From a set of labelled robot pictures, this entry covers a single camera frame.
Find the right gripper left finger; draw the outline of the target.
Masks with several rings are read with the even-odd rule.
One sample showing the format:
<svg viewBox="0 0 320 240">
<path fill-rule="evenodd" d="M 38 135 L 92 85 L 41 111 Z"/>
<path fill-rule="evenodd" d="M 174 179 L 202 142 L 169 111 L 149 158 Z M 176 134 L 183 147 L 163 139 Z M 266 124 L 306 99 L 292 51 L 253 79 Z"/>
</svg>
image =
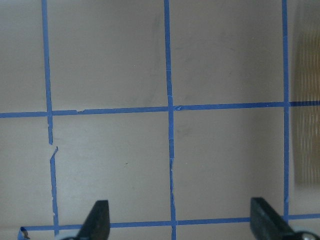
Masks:
<svg viewBox="0 0 320 240">
<path fill-rule="evenodd" d="M 97 200 L 74 239 L 107 240 L 110 228 L 109 202 Z"/>
</svg>

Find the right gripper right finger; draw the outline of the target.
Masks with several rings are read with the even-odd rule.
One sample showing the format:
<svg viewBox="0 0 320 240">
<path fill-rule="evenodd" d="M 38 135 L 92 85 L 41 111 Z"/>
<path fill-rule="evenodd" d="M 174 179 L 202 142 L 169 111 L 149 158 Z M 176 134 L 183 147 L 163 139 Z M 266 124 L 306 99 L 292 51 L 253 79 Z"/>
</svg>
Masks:
<svg viewBox="0 0 320 240">
<path fill-rule="evenodd" d="M 250 200 L 250 229 L 256 240 L 295 240 L 296 233 L 262 197 Z"/>
</svg>

